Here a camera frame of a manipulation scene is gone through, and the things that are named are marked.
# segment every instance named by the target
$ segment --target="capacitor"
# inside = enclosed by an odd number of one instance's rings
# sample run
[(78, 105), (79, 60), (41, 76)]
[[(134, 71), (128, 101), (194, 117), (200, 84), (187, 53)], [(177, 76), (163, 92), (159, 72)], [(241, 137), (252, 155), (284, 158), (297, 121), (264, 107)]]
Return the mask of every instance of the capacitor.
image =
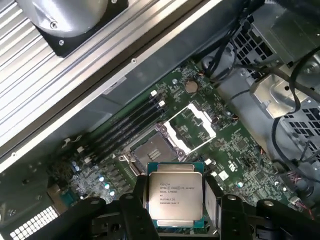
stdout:
[(241, 181), (238, 181), (238, 182), (236, 183), (236, 186), (237, 186), (238, 188), (243, 188), (244, 183), (241, 182)]
[(109, 188), (110, 188), (110, 184), (109, 184), (109, 183), (106, 183), (106, 184), (104, 185), (104, 188), (105, 188), (105, 189), (109, 189)]
[(199, 88), (198, 83), (196, 83), (193, 80), (187, 81), (184, 85), (184, 90), (188, 94), (196, 93), (198, 91), (198, 88)]

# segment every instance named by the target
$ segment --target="green circuit board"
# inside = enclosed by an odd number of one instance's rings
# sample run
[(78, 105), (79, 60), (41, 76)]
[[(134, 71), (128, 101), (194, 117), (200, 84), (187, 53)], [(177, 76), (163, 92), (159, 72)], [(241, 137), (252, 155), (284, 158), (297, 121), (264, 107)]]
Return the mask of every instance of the green circuit board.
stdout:
[[(117, 120), (124, 118), (131, 110), (141, 105), (150, 93), (156, 90), (161, 93), (167, 111), (152, 125), (169, 120), (190, 103), (194, 104), (199, 111), (206, 112), (212, 119), (211, 126), (216, 133), (215, 138), (189, 154), (183, 161), (210, 162), (206, 166), (206, 173), (215, 177), (223, 191), (238, 195), (251, 205), (255, 205), (260, 199), (269, 198), (293, 207), (290, 199), (295, 194), (280, 177), (269, 176), (260, 171), (258, 167), (260, 157), (266, 171), (275, 170), (268, 157), (265, 154), (261, 156), (260, 147), (241, 120), (236, 115), (226, 114), (225, 102), (212, 84), (199, 72), (200, 70), (193, 62), (176, 68), (95, 131), (82, 137), (76, 144), (77, 148), (92, 144), (97, 136), (108, 131)], [(197, 84), (195, 93), (186, 92), (187, 82)], [(170, 123), (174, 126), (179, 138), (190, 149), (196, 148), (209, 139), (209, 134), (189, 109), (183, 110)], [(84, 164), (83, 157), (73, 149), (75, 153), (69, 153), (64, 160), (54, 161), (49, 168), (49, 174), (57, 182), (64, 182), (64, 192), (72, 191), (78, 196), (99, 196), (109, 203), (122, 194), (131, 192), (135, 186), (136, 176), (126, 161), (119, 161), (119, 156), (123, 148), (135, 138), (139, 138), (142, 132), (93, 167)], [(140, 138), (136, 145), (144, 143), (146, 138), (148, 136)], [(77, 162), (80, 171), (70, 167), (74, 162)], [(101, 176), (104, 176), (103, 182), (98, 181)], [(108, 189), (105, 188), (106, 183), (110, 184)], [(110, 196), (110, 191), (114, 191), (115, 195)]]
[[(231, 119), (224, 114), (224, 101), (211, 83), (198, 74), (199, 72), (200, 70), (192, 62), (176, 68), (99, 127), (91, 134), (91, 137), (105, 131), (115, 119), (125, 116), (130, 109), (141, 104), (142, 99), (152, 90), (163, 94), (167, 107), (167, 112), (159, 121), (168, 120), (189, 103), (194, 103), (213, 121), (217, 121), (213, 125), (216, 137), (190, 154), (186, 161), (210, 159), (214, 163), (210, 165), (211, 174), (224, 192), (237, 194), (249, 204), (255, 205), (259, 199), (270, 198), (289, 205), (289, 200), (294, 196), (293, 192), (279, 177), (265, 175), (259, 170), (257, 165), (260, 155), (258, 144), (237, 117)], [(198, 84), (196, 93), (189, 94), (185, 91), (187, 81), (194, 81)], [(209, 137), (206, 131), (198, 126), (197, 119), (189, 110), (175, 117), (172, 124), (190, 148), (195, 148)], [(263, 162), (263, 167), (267, 171), (273, 170), (271, 161), (265, 155)], [(116, 166), (121, 169), (125, 178), (134, 181), (134, 176), (125, 174), (129, 169), (126, 163), (116, 162)]]

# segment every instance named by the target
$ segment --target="intel xeon processor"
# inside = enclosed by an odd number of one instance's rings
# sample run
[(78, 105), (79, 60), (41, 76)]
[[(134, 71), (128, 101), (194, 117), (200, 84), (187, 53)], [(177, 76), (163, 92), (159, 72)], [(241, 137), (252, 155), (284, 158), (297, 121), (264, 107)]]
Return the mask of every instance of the intel xeon processor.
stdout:
[(201, 162), (148, 164), (148, 211), (156, 227), (203, 227), (203, 169)]

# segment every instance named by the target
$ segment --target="black dimm slot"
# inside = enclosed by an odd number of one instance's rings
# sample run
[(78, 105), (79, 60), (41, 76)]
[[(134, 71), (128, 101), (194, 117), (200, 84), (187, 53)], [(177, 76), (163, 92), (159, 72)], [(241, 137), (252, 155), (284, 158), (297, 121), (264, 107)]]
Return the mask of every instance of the black dimm slot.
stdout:
[(152, 114), (154, 111), (156, 111), (158, 108), (160, 108), (159, 103), (152, 105), (147, 110), (144, 111), (143, 114), (140, 114), (137, 116), (133, 121), (128, 122), (127, 125), (123, 126), (122, 129), (119, 129), (119, 131), (115, 132), (113, 135), (111, 135), (106, 141), (102, 142), (101, 144), (93, 144), (91, 151), (98, 151), (99, 149), (105, 148), (107, 145), (111, 144), (114, 141), (117, 141), (118, 138), (121, 138), (123, 134), (125, 134), (127, 131), (130, 131), (130, 129), (134, 128), (135, 126), (138, 126), (141, 122), (143, 122), (150, 114)]
[(149, 99), (145, 99), (142, 102), (142, 105), (131, 111), (125, 118), (119, 119), (115, 123), (113, 123), (112, 127), (108, 129), (107, 132), (104, 132), (100, 137), (94, 140), (94, 144), (105, 141), (108, 137), (112, 136), (114, 132), (118, 131), (123, 125), (132, 121), (132, 119), (135, 119), (137, 116), (143, 114), (146, 109), (158, 102), (157, 96), (158, 95), (155, 95), (150, 97)]
[(148, 118), (145, 118), (143, 122), (140, 123), (140, 125), (134, 127), (131, 129), (130, 132), (127, 132), (126, 135), (121, 137), (119, 140), (117, 140), (115, 143), (113, 143), (111, 146), (109, 146), (107, 149), (102, 151), (96, 158), (95, 162), (100, 162), (103, 159), (105, 159), (107, 156), (112, 154), (115, 150), (120, 148), (123, 144), (125, 144), (129, 139), (133, 138), (136, 134), (138, 134), (140, 131), (145, 129), (147, 126), (152, 124), (154, 121), (156, 121), (161, 114), (164, 112), (164, 109), (157, 109), (156, 112), (152, 113), (148, 116)]

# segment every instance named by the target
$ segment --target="motherboard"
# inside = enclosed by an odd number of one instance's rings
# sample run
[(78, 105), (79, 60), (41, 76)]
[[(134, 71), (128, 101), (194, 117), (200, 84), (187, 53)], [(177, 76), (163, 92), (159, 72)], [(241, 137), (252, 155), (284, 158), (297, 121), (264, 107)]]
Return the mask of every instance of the motherboard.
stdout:
[(92, 196), (110, 203), (131, 192), (149, 162), (203, 162), (225, 193), (251, 205), (268, 198), (294, 207), (298, 199), (191, 61), (51, 159), (48, 173), (69, 205)]

